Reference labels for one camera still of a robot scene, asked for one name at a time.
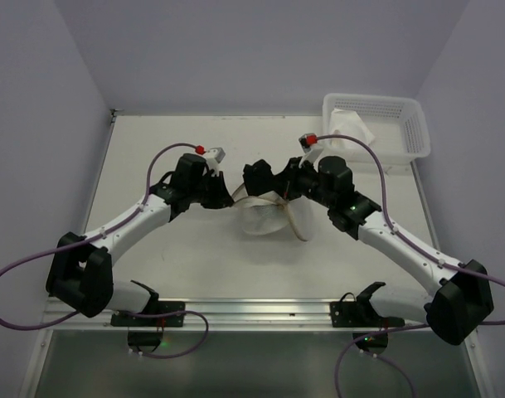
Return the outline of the white bra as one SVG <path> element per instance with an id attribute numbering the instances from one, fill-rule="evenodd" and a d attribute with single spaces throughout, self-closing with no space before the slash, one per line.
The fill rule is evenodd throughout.
<path id="1" fill-rule="evenodd" d="M 328 134 L 340 134 L 355 138 L 367 146 L 371 146 L 376 140 L 356 111 L 334 109 L 330 114 Z M 330 147 L 342 151 L 355 151 L 362 147 L 345 138 L 330 138 Z"/>

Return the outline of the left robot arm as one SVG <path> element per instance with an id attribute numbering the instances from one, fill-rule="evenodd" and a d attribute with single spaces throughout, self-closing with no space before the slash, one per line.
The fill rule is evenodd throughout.
<path id="1" fill-rule="evenodd" d="M 222 148 L 186 153 L 168 182 L 160 180 L 130 209 L 85 235 L 67 233 L 57 245 L 46 280 L 47 293 L 92 318 L 108 309 L 121 313 L 155 313 L 158 294 L 145 284 L 114 279 L 116 262 L 146 235 L 165 226 L 192 204 L 218 210 L 234 201 L 220 164 Z"/>

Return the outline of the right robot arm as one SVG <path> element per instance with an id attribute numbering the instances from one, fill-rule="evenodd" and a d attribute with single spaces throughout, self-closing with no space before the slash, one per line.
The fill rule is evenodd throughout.
<path id="1" fill-rule="evenodd" d="M 274 174 L 265 160 L 246 165 L 246 191 L 274 192 L 285 200 L 306 197 L 328 210 L 341 232 L 380 251 L 409 273 L 432 298 L 425 321 L 445 342 L 459 345 L 493 311 L 488 271 L 476 260 L 463 263 L 437 251 L 398 226 L 383 206 L 358 192 L 344 159 L 322 158 L 318 165 L 291 158 Z"/>

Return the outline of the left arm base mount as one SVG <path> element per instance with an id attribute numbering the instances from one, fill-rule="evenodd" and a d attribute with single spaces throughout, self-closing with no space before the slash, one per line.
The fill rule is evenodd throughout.
<path id="1" fill-rule="evenodd" d="M 110 325 L 127 328 L 129 348 L 150 349 L 154 352 L 163 342 L 165 328 L 181 328 L 186 304 L 183 301 L 157 301 L 150 303 L 141 313 L 119 312 L 113 314 Z"/>

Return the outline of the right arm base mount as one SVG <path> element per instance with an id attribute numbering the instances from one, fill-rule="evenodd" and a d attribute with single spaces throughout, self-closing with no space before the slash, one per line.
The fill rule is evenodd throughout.
<path id="1" fill-rule="evenodd" d="M 383 284 L 375 284 L 355 296 L 346 293 L 340 299 L 329 303 L 329 315 L 334 328 L 399 328 L 405 326 L 405 320 L 398 317 L 383 317 L 371 304 L 372 295 Z M 388 347 L 389 337 L 385 333 L 375 337 L 364 337 L 356 346 L 371 354 L 382 354 Z"/>

